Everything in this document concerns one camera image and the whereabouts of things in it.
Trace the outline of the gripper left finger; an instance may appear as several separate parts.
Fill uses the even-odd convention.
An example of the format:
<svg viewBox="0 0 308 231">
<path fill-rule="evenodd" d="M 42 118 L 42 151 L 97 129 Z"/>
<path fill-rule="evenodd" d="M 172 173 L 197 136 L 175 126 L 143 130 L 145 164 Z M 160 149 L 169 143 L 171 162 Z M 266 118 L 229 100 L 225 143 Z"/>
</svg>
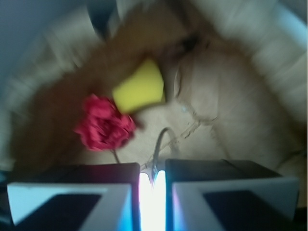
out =
<svg viewBox="0 0 308 231">
<path fill-rule="evenodd" d="M 137 163 L 54 168 L 7 185 L 14 231 L 138 231 Z"/>
</svg>

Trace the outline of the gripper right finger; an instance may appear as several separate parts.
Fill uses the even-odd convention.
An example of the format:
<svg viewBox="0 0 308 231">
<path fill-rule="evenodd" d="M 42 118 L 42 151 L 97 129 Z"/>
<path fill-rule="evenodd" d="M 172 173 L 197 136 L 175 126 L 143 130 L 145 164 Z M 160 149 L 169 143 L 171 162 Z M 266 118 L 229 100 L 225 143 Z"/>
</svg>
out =
<svg viewBox="0 0 308 231">
<path fill-rule="evenodd" d="M 168 231 L 296 231 L 298 196 L 298 178 L 252 161 L 166 161 Z"/>
</svg>

